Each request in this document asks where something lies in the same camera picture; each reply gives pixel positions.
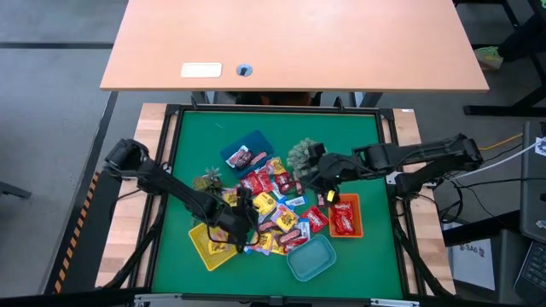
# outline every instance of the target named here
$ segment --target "computer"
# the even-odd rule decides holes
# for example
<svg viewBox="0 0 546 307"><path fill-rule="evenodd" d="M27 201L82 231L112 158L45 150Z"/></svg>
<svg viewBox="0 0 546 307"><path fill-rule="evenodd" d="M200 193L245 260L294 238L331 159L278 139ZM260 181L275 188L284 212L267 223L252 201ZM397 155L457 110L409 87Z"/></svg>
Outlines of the computer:
<svg viewBox="0 0 546 307"><path fill-rule="evenodd" d="M546 136L546 123L526 122L523 129L523 148ZM522 155L521 177L546 177L546 143ZM533 239L520 274L514 284L515 292L527 303L546 303L546 182L521 182L520 232Z"/></svg>

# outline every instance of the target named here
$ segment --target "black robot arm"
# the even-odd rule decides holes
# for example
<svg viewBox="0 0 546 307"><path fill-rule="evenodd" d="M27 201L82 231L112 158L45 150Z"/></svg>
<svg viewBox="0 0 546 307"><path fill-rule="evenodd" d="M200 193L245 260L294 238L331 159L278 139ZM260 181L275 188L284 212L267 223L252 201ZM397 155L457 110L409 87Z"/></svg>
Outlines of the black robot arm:
<svg viewBox="0 0 546 307"><path fill-rule="evenodd" d="M396 195L402 198L419 192L425 182L451 171L473 171L483 163L474 140L464 135L410 146L374 144L354 148L351 155L325 153L324 145L316 144L309 148L309 153L308 166L317 166L318 170L300 181L319 193L339 192L342 182L386 177L401 165L431 162L414 173L395 177Z"/></svg>
<svg viewBox="0 0 546 307"><path fill-rule="evenodd" d="M242 252L247 233L256 229L258 213L253 209L251 192L238 188L237 206L230 207L217 197L195 191L157 165L148 149L134 140L120 140L105 158L105 171L119 177L135 177L137 186L149 194L172 194L180 199L191 214L211 227L228 234L228 242Z"/></svg>

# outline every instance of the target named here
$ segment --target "blue tray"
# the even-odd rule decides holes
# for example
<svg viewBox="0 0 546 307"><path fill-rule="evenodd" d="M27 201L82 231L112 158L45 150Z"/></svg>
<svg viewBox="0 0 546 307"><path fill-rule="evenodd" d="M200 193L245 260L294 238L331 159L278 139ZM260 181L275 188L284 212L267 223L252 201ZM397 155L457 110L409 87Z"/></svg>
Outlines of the blue tray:
<svg viewBox="0 0 546 307"><path fill-rule="evenodd" d="M288 266L298 281L308 281L331 267L337 255L324 235L316 235L287 255Z"/></svg>
<svg viewBox="0 0 546 307"><path fill-rule="evenodd" d="M242 145L245 145L248 150L250 150L253 155L259 154L263 151L267 153L267 156L265 158L262 158L258 163L255 165L249 166L243 170L237 170L235 168L231 168L231 171L235 174L235 176L238 179L244 178L248 173L251 171L254 171L262 166L265 165L265 162L271 158L273 158L273 154L275 151L273 151L273 146L267 141L265 136L260 132L259 130L255 130L246 136L240 138L239 140L231 143L228 147L222 149L220 151L220 155L222 156L222 160L225 163L225 160L229 159L232 154L234 154L239 148L241 148Z"/></svg>

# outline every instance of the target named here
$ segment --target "yellow black hazard tape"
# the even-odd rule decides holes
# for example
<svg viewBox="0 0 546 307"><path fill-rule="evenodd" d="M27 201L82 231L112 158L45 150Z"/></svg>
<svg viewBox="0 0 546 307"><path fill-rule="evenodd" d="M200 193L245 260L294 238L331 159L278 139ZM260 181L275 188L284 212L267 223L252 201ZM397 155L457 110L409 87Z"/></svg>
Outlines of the yellow black hazard tape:
<svg viewBox="0 0 546 307"><path fill-rule="evenodd" d="M78 244L79 234L81 233L81 230L84 227L85 217L87 217L87 211L89 210L89 206L91 205L91 200L93 199L93 194L95 193L96 182L100 174L101 173L99 171L95 172L93 179L91 179L91 185L89 186L89 191L87 191L87 196L85 197L84 206L82 207L82 211L79 213L78 222L76 223L76 227L74 228L72 238L70 239L70 245L67 248L67 254L65 255L65 258L62 260L61 270L59 271L59 276L57 278L57 281L55 282L55 289L53 291L54 293L61 292L62 282L67 277L67 271L68 271L68 267L70 266L70 260L72 260L74 249L76 248L76 245Z"/></svg>

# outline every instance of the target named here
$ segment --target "wooden panel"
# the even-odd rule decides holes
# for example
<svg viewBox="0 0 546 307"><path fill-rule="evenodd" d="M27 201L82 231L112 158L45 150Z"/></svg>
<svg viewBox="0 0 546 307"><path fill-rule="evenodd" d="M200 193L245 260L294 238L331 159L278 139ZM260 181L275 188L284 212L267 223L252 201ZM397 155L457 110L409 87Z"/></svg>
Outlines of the wooden panel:
<svg viewBox="0 0 546 307"><path fill-rule="evenodd" d="M101 88L488 90L451 0L131 0Z"/></svg>
<svg viewBox="0 0 546 307"><path fill-rule="evenodd" d="M144 104L141 111L141 116L136 128L135 138L148 146L150 155L155 156L155 150L160 137L161 126L164 118L166 105L164 104ZM415 114L412 110L394 110L395 125L397 127L398 142L400 145L410 145L420 143L421 138L417 128ZM391 140L388 124L383 121L383 129L385 131L386 142ZM173 130L170 129L167 137L166 152L163 160L168 157L169 149L171 148ZM414 171L420 165L410 165L404 167L406 171ZM134 182L124 182L121 187L120 194L128 193L134 190ZM433 193L429 189L423 189L421 194L433 198ZM138 228L142 220L142 211L146 200L144 193L134 194L122 199L116 205L113 214L112 226L107 239L107 245L102 255L101 267L96 279L96 285L102 286L110 281L115 272L121 268L123 263L134 251ZM159 200L154 202L151 222L155 217L157 204ZM435 205L429 200L416 199L411 201L411 210L414 218L415 233L417 236L417 245L423 260L428 265L429 269L439 279L442 285L450 292L455 293L455 287L451 277L450 267L447 262L447 253L444 246L444 239L439 225L438 213ZM405 229L405 222L401 218L400 222ZM146 274L146 266L148 262L148 251L142 257L142 263L137 278L137 285L143 285L143 279ZM413 266L407 254L405 255L406 270L408 272L409 289L412 293L417 293L415 283L415 275Z"/></svg>

